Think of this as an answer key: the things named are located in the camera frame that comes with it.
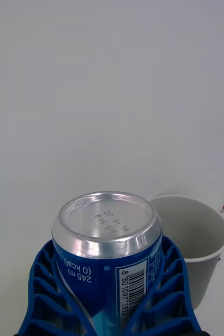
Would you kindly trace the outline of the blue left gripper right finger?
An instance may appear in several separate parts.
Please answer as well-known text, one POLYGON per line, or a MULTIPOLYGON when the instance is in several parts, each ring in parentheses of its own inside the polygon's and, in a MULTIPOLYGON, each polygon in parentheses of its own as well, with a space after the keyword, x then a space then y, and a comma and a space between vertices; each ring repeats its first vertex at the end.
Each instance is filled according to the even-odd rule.
POLYGON ((134 311, 124 335, 196 335, 201 328, 191 303, 188 272, 175 244, 162 239, 158 276, 134 311))

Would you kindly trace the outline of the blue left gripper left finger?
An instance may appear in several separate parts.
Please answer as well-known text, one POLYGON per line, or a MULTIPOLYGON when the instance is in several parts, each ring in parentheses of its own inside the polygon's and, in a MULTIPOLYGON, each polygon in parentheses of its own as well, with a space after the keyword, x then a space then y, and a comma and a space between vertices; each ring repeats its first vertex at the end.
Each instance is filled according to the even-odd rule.
POLYGON ((28 280, 28 306, 18 335, 96 335, 65 288, 48 241, 37 254, 28 280))

